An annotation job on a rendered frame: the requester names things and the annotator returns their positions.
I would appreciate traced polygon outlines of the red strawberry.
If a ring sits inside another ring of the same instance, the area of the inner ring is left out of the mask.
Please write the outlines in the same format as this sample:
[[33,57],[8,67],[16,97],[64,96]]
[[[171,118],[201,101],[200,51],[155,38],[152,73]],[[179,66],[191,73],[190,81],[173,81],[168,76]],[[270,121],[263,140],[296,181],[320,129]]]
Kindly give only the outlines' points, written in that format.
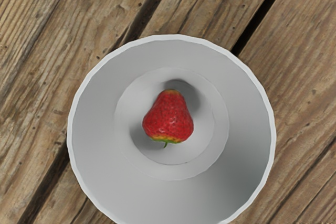
[[194,122],[183,95],[175,89],[162,91],[142,120],[146,135],[155,142],[180,144],[194,132]]

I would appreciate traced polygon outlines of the white round plate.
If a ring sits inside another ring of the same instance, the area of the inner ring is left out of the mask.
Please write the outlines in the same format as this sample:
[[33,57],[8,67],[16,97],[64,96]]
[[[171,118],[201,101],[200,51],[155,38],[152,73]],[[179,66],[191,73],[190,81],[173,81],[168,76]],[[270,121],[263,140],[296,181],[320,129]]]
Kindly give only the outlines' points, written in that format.
[[[178,90],[194,122],[180,144],[151,140],[142,120]],[[153,35],[106,55],[70,109],[71,168],[117,224],[229,224],[264,187],[276,148],[264,87],[230,51],[201,38]]]

